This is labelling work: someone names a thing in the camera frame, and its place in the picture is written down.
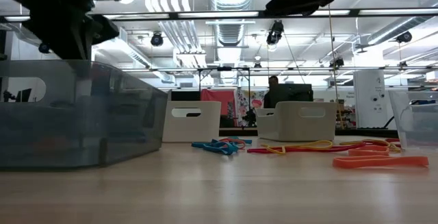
ceiling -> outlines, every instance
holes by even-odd
[[[270,0],[252,0],[252,10],[264,10],[265,4]],[[428,0],[335,0],[331,8],[417,8]],[[209,0],[189,0],[190,7],[194,11],[210,10]],[[121,13],[121,12],[148,12],[144,0],[134,0],[130,4],[121,4],[115,1],[98,1],[94,13]],[[26,14],[27,10],[20,8],[20,5],[11,0],[0,0],[0,14]],[[340,46],[343,42],[352,36],[366,36],[377,32],[384,26],[392,23],[398,18],[394,17],[368,17],[368,18],[334,18],[331,23],[327,18],[288,18],[283,19],[284,34],[276,51],[268,51],[266,44],[266,33],[273,23],[272,19],[256,19],[255,24],[246,26],[244,46],[242,50],[239,66],[252,66],[256,55],[261,57],[262,66],[285,67],[295,66],[295,58],[300,66],[319,66],[321,64],[328,66],[330,57],[325,57],[332,50],[331,33],[334,41],[333,47]],[[144,55],[151,59],[156,67],[174,68],[176,67],[173,60],[174,47],[165,37],[164,43],[160,47],[153,47],[150,43],[153,32],[159,32],[158,22],[117,22],[117,25],[123,27],[129,34],[128,40],[135,45]],[[216,40],[214,37],[213,27],[206,25],[205,21],[195,21],[195,28],[200,38],[201,46],[206,53],[206,63],[214,65],[217,60],[217,53],[214,49]],[[411,29],[413,34],[412,45],[404,46],[402,50],[396,51],[398,44],[396,42],[384,42],[378,46],[378,51],[383,51],[385,64],[395,66],[401,59],[408,58],[438,47],[438,37],[431,36],[427,40],[418,41],[427,35],[438,31],[438,18],[431,20]],[[116,52],[106,53],[105,57],[112,58],[111,61],[129,62],[131,59],[116,55]],[[358,65],[354,62],[352,50],[339,52],[344,58],[346,65]],[[416,65],[433,64],[437,59],[432,55],[424,58]]]

box handle cutout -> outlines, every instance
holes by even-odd
[[[303,118],[322,118],[326,116],[324,108],[300,108],[298,115]]]
[[[199,117],[201,115],[199,108],[173,108],[172,116],[175,118]]]
[[[46,95],[46,84],[39,77],[7,77],[3,79],[7,79],[7,87],[0,93],[3,102],[37,102]]]

colorful poster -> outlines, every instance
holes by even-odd
[[[266,93],[267,90],[256,90],[251,91],[250,93],[248,93],[247,90],[236,90],[236,110],[238,126],[246,127],[249,124],[249,121],[244,120],[244,117],[247,116],[247,112],[249,111],[249,99],[252,109],[263,108],[263,98],[265,97]]]

table surface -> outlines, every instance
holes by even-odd
[[[437,222],[435,157],[429,169],[333,168],[339,155],[225,156],[171,143],[105,169],[0,173],[0,223]]]

cable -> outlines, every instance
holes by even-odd
[[[10,23],[9,26],[12,26],[12,27],[14,27],[15,29],[17,29],[18,32],[20,32],[20,34],[23,35],[26,39],[32,41],[33,43],[35,43],[35,44],[37,44],[37,45],[40,44],[39,42],[35,41],[34,39],[30,38],[29,36],[26,36],[26,34],[24,34],[24,33],[21,31],[21,28],[18,28],[16,25]]]
[[[338,115],[339,115],[339,121],[341,122],[341,127],[342,129],[345,129],[344,127],[344,121],[342,120],[342,113],[341,113],[341,106],[339,104],[339,99],[338,99],[338,95],[337,95],[337,83],[336,83],[336,59],[335,59],[335,47],[333,46],[333,25],[331,22],[331,9],[330,9],[330,4],[328,5],[328,20],[330,23],[330,37],[332,38],[331,40],[331,55],[333,56],[333,79],[335,80],[335,93],[336,93],[336,103],[337,103],[337,111],[338,111]]]
[[[287,39],[287,36],[285,36],[286,38],[286,42],[287,42],[287,47],[289,48],[290,54],[292,55],[292,59],[295,62],[295,66],[296,66],[296,70],[298,70],[298,74],[301,77],[302,83],[306,84],[306,82],[304,81],[304,77],[302,77],[301,72],[300,72],[300,67],[298,66],[298,63],[296,63],[295,57],[294,57],[294,53],[292,53],[292,49],[290,48],[290,44],[289,44],[289,40]]]
[[[386,122],[386,124],[383,126],[383,129],[388,128],[388,125],[391,123],[392,120],[394,120],[394,116],[391,117],[391,118],[388,120],[388,122]]]

